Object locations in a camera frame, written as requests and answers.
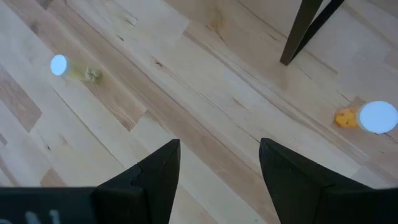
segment yellow plastic object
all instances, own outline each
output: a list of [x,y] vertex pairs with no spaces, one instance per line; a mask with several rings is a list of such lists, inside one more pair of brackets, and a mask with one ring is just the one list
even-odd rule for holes
[[359,128],[357,122],[358,107],[343,108],[335,114],[335,123],[341,128]]
[[69,76],[83,81],[99,82],[102,77],[101,70],[72,62],[64,55],[54,56],[50,68],[56,76]]

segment light wood flooring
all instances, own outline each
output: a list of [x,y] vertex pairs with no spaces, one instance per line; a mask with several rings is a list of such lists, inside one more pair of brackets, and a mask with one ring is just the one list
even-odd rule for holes
[[[398,107],[398,5],[347,0],[285,67],[300,0],[0,0],[0,185],[98,185],[182,142],[171,223],[279,223],[259,140],[398,187],[398,131],[333,124]],[[54,54],[98,84],[50,73]]]

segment black chair leg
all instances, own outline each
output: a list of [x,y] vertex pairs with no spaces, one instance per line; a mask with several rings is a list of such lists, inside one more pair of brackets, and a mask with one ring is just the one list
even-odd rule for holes
[[327,7],[313,21],[322,1],[303,0],[301,3],[285,49],[280,58],[280,62],[284,65],[288,65],[293,60],[344,0],[331,0]]

